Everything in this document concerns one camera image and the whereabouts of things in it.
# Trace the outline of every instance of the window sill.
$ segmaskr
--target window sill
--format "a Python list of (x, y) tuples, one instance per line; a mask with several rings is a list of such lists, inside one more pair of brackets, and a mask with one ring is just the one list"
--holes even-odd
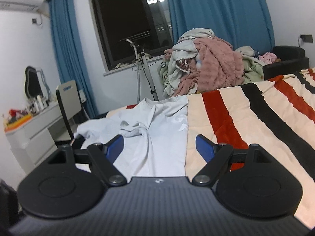
[[(160, 60), (160, 59), (163, 59), (163, 58), (164, 58), (164, 55), (155, 56), (155, 57), (152, 57), (152, 58), (148, 59), (147, 62), (150, 65), (151, 62), (154, 62), (156, 60)], [(120, 68), (117, 68), (117, 69), (113, 69), (113, 70), (110, 70), (108, 72), (103, 73), (103, 76), (107, 76), (107, 75), (110, 75), (110, 74), (113, 74), (113, 73), (116, 73), (116, 72), (119, 72), (119, 71), (122, 71), (122, 70), (125, 70), (125, 69), (128, 69), (128, 68), (131, 68), (133, 66), (134, 66), (134, 63), (130, 64), (128, 66), (124, 66), (124, 67), (120, 67)]]

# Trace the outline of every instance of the pink cloth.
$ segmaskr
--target pink cloth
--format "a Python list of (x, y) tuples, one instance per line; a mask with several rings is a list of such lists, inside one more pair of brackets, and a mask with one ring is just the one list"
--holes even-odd
[(276, 62), (277, 56), (273, 53), (266, 52), (264, 55), (259, 56), (259, 59), (269, 65)]
[(186, 59), (187, 64), (190, 68), (190, 74), (185, 75), (181, 78), (181, 82), (178, 85), (177, 91), (174, 93), (174, 97), (177, 95), (186, 95), (189, 90), (198, 83), (200, 72), (196, 68), (196, 60), (194, 58)]
[(234, 52), (230, 43), (218, 37), (194, 41), (201, 60), (197, 90), (206, 92), (242, 83), (244, 65), (241, 53)]
[(173, 49), (168, 49), (164, 51), (166, 61), (169, 61), (171, 59), (172, 52), (173, 52)]

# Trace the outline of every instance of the white t-shirt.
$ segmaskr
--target white t-shirt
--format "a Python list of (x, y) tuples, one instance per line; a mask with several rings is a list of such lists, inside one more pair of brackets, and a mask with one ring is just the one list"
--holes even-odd
[(185, 176), (187, 107), (187, 96), (163, 101), (145, 98), (133, 109), (79, 125), (75, 136), (86, 139), (82, 145), (85, 149), (121, 134), (124, 149), (114, 166), (128, 181), (132, 176)]

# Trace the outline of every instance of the gray ribbed surface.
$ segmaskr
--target gray ribbed surface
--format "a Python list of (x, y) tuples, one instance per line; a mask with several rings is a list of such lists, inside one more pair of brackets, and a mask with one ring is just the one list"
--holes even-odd
[(11, 229), (23, 236), (87, 235), (305, 235), (308, 229), (293, 217), (256, 221), (230, 213), (208, 188), (187, 178), (133, 178), (111, 188), (88, 212), (63, 221), (27, 217)]

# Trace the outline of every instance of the white wall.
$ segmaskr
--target white wall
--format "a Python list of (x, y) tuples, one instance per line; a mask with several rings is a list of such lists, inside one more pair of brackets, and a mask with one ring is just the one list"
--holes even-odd
[[(74, 0), (77, 24), (93, 93), (100, 113), (137, 102), (137, 73), (131, 68), (103, 76), (102, 56), (93, 25), (89, 0)], [(163, 87), (158, 80), (157, 66), (150, 67), (157, 94), (162, 99)], [(141, 99), (152, 99), (150, 88), (141, 71)]]
[[(300, 34), (312, 34), (315, 41), (315, 0), (266, 0), (276, 45), (298, 46)], [(301, 45), (315, 67), (315, 44)]]
[[(60, 84), (52, 45), (50, 22), (45, 16), (41, 26), (32, 25), (38, 13), (0, 10), (0, 114), (10, 108), (25, 107), (24, 71), (27, 66), (40, 67), (54, 92)], [(0, 130), (0, 178), (16, 188), (25, 176)]]

